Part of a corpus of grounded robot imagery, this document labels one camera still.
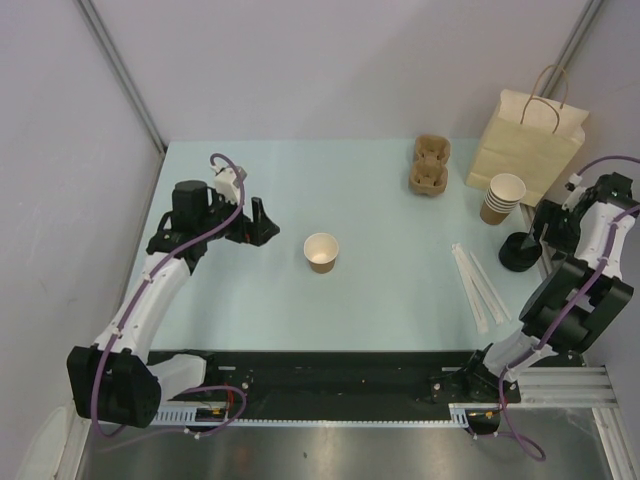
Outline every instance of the brown cup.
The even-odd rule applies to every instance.
[[[482,209],[480,209],[480,218],[484,223],[488,225],[500,225],[505,218],[509,216],[511,212],[496,212],[486,202],[482,203]]]
[[[339,251],[338,241],[328,233],[314,233],[304,242],[304,256],[316,273],[330,272]]]

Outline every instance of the paper bag handle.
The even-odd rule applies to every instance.
[[[553,108],[553,106],[547,102],[544,98],[538,98],[538,97],[530,97],[529,100],[527,100],[527,103],[524,104],[524,108],[522,109],[522,118],[520,118],[520,125],[522,125],[522,122],[524,122],[524,114],[527,113],[527,107],[529,106],[529,104],[531,103],[531,101],[533,100],[537,100],[539,102],[544,103],[546,106],[548,106],[551,110],[553,110],[553,113],[556,114],[556,128],[553,129],[553,133],[556,133],[556,130],[558,130],[558,127],[560,126],[560,114],[558,113],[558,111]]]
[[[542,80],[543,75],[550,68],[554,68],[556,70],[560,69],[560,72],[562,73],[562,77],[564,78],[564,84],[565,84],[564,97],[562,97],[562,103],[560,104],[560,110],[562,110],[562,107],[564,107],[564,104],[567,101],[567,95],[569,95],[569,75],[567,74],[567,71],[564,68],[562,68],[560,65],[547,65],[545,69],[542,70],[542,72],[540,72],[540,75],[538,75],[538,79],[536,80],[535,85],[531,89],[531,95],[529,95],[529,100],[531,100],[535,95],[536,90],[538,90],[538,84],[540,83],[540,80]]]

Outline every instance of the table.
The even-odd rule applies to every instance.
[[[447,190],[428,198],[407,185],[412,139],[172,142],[132,281],[175,183],[213,183],[213,152],[245,168],[248,196],[263,199],[281,233],[260,248],[210,243],[152,349],[440,351],[505,338],[517,320],[498,327],[489,316],[489,332],[478,335],[451,245],[476,254],[514,317],[541,277],[535,268],[509,272],[497,259],[525,224],[519,209],[500,226],[479,218],[483,192],[464,185],[476,145],[452,142]],[[322,231],[340,242],[327,275],[313,273],[302,252]]]

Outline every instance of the light blue tabletop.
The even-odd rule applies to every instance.
[[[176,182],[213,183],[209,156],[221,152],[248,173],[248,196],[263,199],[281,233],[256,248],[209,244],[174,299],[153,349],[458,350],[506,337],[517,320],[478,335],[453,243],[471,250],[517,318],[541,281],[536,268],[504,269],[519,209],[500,226],[479,218],[483,192],[464,185],[476,140],[455,140],[449,185],[437,198],[410,192],[413,140],[173,142],[162,168],[133,275],[148,239],[171,209]],[[245,212],[250,213],[247,203]],[[313,273],[305,239],[329,232],[340,243],[334,270]]]

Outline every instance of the wall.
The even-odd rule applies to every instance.
[[[572,170],[604,155],[640,157],[640,3],[608,2],[592,34],[571,67],[571,102],[591,111],[585,124],[587,141]],[[640,166],[607,162],[585,174],[585,184],[612,170],[635,181],[640,198]],[[627,237],[622,258],[625,282],[636,295],[623,313],[589,351],[595,364],[606,364],[628,429],[640,456],[640,225]]]
[[[585,0],[95,0],[167,140],[478,137]]]
[[[68,0],[0,17],[0,478],[115,312],[160,160]]]

